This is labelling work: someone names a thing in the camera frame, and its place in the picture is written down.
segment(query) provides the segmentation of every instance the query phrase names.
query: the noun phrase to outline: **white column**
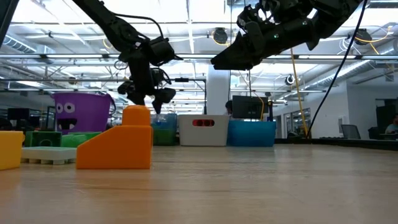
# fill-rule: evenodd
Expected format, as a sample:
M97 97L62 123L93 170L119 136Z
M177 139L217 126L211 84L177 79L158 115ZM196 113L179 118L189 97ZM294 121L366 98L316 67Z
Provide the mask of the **white column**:
M230 71L215 70L209 66L207 75L207 114L222 115L229 100Z

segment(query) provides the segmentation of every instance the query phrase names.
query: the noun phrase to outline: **monitor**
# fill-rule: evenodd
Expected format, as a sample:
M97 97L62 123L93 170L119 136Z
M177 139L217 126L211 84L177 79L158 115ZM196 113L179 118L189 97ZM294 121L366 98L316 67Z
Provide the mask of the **monitor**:
M268 97L261 97L264 101L264 113L268 113ZM262 102L256 96L233 96L232 117L237 119L261 119Z
M28 108L8 108L7 119L8 120L22 120L29 119L30 110Z

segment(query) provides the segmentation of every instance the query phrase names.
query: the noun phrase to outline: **white plastic piece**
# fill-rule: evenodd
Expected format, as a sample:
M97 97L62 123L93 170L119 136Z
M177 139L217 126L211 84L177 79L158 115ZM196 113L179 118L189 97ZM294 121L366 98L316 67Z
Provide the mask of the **white plastic piece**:
M53 164L64 164L65 160L76 159L76 148L63 147L24 147L22 148L22 158L35 161L50 161Z
M42 160L41 161L41 164L51 164L52 163L52 161L50 161L50 160Z
M29 163L40 163L40 159L29 159Z
M53 161L52 164L53 164L53 165L64 165L64 164L65 164L65 160L62 159L62 160L59 160L59 161Z
M198 127L194 120L213 120L214 126ZM226 115L180 115L181 146L226 146L229 117Z

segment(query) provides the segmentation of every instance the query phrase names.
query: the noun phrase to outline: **cartoon eyes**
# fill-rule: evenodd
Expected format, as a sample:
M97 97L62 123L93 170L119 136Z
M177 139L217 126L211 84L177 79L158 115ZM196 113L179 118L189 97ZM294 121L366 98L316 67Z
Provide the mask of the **cartoon eyes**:
M73 103L65 103L65 106L62 106L61 103L57 103L57 113L62 113L64 110L67 113L75 112L75 105Z
M63 106L60 103L57 103L57 113L62 113L63 111Z
M65 103L65 106L63 107L63 109L67 113L73 113L73 112L75 112L75 105L73 103Z

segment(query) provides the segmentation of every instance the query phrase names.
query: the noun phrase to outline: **white bin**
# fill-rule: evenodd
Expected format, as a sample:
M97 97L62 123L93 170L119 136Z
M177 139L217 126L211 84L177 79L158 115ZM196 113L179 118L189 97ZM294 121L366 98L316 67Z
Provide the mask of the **white bin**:
M214 121L214 126L194 126L194 120ZM229 117L226 115L179 115L181 146L226 146Z

